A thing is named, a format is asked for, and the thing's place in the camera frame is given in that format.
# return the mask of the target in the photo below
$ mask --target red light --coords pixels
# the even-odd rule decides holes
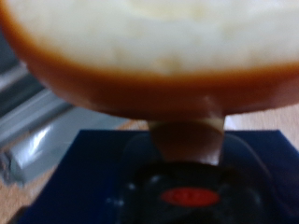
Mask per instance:
[[[184,207],[210,206],[220,200],[218,193],[210,189],[177,188],[170,189],[161,195],[166,203]]]

